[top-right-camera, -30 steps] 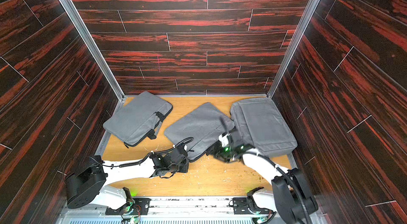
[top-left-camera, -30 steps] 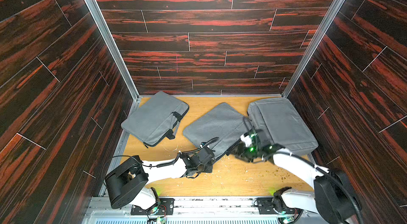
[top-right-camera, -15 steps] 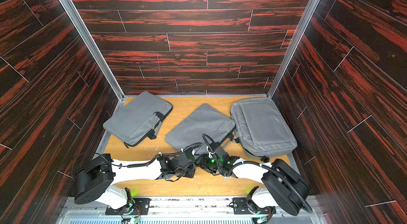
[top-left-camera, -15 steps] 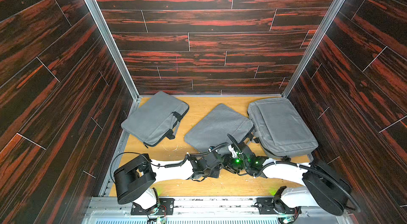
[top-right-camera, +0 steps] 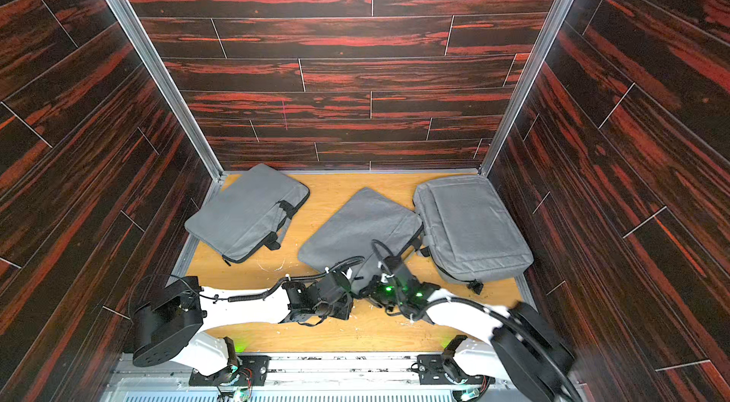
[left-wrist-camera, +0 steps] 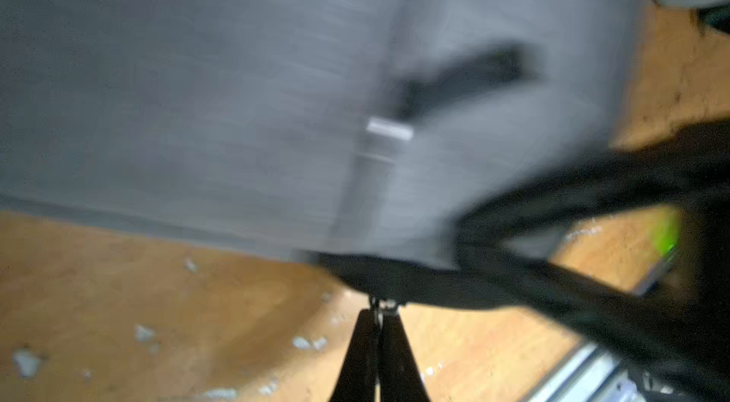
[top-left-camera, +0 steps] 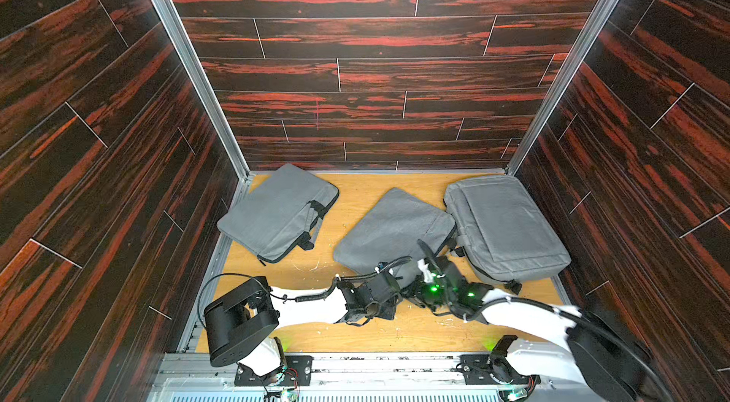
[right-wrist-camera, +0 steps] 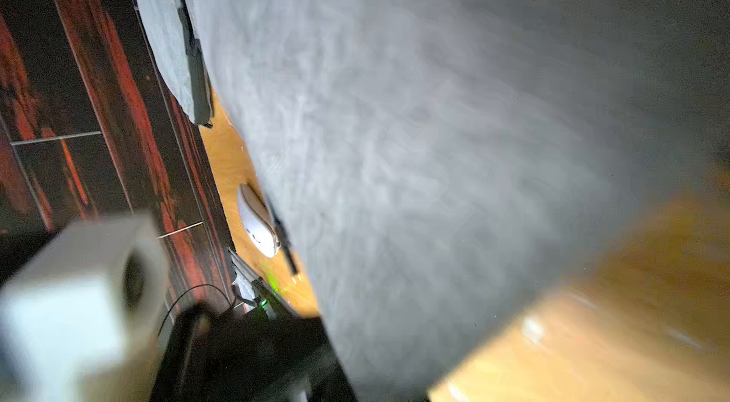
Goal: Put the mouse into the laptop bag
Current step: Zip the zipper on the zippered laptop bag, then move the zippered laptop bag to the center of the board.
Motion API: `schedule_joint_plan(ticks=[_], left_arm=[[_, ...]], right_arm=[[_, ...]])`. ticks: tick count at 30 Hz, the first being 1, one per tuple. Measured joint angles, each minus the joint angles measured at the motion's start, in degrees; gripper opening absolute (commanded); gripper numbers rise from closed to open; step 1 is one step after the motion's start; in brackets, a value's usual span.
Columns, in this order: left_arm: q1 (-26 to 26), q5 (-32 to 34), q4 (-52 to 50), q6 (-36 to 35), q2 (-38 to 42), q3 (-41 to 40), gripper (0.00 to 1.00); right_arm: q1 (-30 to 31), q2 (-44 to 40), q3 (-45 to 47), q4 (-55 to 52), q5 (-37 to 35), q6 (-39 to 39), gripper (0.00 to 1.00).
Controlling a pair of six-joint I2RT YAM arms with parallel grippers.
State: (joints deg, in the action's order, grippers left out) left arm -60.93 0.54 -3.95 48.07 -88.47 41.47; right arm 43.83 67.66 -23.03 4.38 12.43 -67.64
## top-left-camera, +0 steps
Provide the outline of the grey laptop bag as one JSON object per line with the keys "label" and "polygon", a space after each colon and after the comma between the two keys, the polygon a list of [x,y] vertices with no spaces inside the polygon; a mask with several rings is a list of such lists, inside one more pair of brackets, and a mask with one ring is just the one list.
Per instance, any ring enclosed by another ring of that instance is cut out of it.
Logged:
{"label": "grey laptop bag", "polygon": [[340,191],[293,164],[285,164],[217,223],[218,229],[264,264],[296,248],[310,251]]}
{"label": "grey laptop bag", "polygon": [[479,280],[518,295],[526,282],[557,276],[571,263],[527,189],[511,176],[484,176],[450,184],[446,211],[456,231],[452,253],[469,261]]}
{"label": "grey laptop bag", "polygon": [[431,204],[393,188],[338,243],[334,261],[360,275],[400,257],[412,260],[392,270],[400,287],[421,274],[417,262],[425,255],[418,242],[438,253],[456,232],[454,218]]}

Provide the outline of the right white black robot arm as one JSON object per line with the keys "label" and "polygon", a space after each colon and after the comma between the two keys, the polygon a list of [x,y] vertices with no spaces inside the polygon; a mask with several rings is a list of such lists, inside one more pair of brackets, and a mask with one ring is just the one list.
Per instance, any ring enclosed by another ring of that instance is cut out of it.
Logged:
{"label": "right white black robot arm", "polygon": [[467,281],[446,257],[427,257],[404,289],[406,299],[436,316],[502,326],[538,337],[501,337],[489,355],[465,363],[465,373],[486,375],[504,386],[503,401],[524,401],[543,378],[587,387],[604,401],[670,401],[653,357],[634,335],[608,318],[575,306],[555,306]]}

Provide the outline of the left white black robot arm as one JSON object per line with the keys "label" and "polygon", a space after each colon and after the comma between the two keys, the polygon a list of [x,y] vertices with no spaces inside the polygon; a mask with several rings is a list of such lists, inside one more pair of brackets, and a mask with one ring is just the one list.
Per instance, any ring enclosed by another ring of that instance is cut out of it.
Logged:
{"label": "left white black robot arm", "polygon": [[283,290],[264,276],[245,282],[203,309],[210,364],[214,368],[241,363],[256,375],[281,368],[283,348],[272,334],[309,323],[361,327],[374,318],[391,320],[401,300],[392,274],[412,259],[399,257],[361,276],[336,276],[324,290]]}

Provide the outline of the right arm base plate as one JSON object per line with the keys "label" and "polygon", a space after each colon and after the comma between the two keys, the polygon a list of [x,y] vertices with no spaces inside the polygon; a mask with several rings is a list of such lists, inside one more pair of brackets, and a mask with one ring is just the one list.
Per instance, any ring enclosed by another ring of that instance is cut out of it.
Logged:
{"label": "right arm base plate", "polygon": [[462,354],[456,370],[467,385],[517,385],[534,388],[541,382],[539,375],[518,373],[501,354]]}

